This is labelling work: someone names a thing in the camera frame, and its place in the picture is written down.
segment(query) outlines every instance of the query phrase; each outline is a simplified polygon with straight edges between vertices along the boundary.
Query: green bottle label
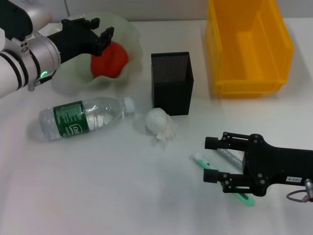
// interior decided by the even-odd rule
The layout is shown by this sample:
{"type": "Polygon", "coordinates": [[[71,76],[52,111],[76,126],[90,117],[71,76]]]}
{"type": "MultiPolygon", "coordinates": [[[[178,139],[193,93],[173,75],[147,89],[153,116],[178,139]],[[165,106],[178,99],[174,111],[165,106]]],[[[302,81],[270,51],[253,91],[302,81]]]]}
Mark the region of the green bottle label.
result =
{"type": "Polygon", "coordinates": [[[82,101],[54,107],[53,113],[62,137],[70,137],[89,131],[82,101]]]}

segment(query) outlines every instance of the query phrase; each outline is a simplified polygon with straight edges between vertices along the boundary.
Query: bottle cap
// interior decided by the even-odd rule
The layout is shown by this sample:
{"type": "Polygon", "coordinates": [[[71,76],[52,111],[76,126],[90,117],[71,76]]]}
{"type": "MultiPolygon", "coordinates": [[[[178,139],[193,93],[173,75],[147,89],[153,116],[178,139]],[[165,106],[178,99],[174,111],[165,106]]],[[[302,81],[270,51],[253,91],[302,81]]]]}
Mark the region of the bottle cap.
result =
{"type": "Polygon", "coordinates": [[[133,112],[135,112],[135,105],[134,105],[134,101],[131,97],[125,97],[123,99],[124,101],[124,109],[125,109],[125,113],[127,114],[131,114],[133,112]]]}

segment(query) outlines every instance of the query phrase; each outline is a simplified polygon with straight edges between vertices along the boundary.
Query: green indicator light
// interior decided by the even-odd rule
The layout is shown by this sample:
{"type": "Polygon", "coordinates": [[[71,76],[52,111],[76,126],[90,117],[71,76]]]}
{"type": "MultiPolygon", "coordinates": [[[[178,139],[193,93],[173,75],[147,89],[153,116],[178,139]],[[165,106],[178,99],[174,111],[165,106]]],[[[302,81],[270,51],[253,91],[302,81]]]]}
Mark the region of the green indicator light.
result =
{"type": "Polygon", "coordinates": [[[40,77],[44,77],[44,76],[46,76],[48,74],[48,72],[47,71],[44,71],[41,75],[40,75],[40,77]]]}

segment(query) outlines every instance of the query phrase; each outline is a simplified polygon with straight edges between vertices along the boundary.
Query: white wall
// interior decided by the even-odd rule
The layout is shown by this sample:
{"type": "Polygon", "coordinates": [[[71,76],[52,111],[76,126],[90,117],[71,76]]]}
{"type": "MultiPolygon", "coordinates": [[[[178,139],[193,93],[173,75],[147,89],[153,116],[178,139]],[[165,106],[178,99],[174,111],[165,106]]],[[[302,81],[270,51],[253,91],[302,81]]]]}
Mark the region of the white wall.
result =
{"type": "MultiPolygon", "coordinates": [[[[39,0],[54,21],[67,17],[64,0],[39,0]]],[[[313,17],[313,0],[277,0],[284,18],[313,17]]],[[[206,19],[207,0],[67,0],[71,15],[110,11],[132,21],[206,19]]]]}

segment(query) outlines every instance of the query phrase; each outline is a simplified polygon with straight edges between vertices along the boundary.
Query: green toothbrush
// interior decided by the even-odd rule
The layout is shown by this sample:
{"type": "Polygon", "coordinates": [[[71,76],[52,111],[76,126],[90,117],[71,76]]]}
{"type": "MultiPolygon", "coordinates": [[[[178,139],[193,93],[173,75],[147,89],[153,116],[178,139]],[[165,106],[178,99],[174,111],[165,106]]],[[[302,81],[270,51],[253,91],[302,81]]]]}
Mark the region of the green toothbrush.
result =
{"type": "MultiPolygon", "coordinates": [[[[214,166],[207,158],[204,158],[201,153],[196,153],[192,155],[192,159],[197,162],[203,169],[216,169],[220,171],[216,166],[214,166]]],[[[254,199],[245,193],[233,193],[236,197],[238,197],[243,203],[247,206],[254,205],[254,199]]]]}

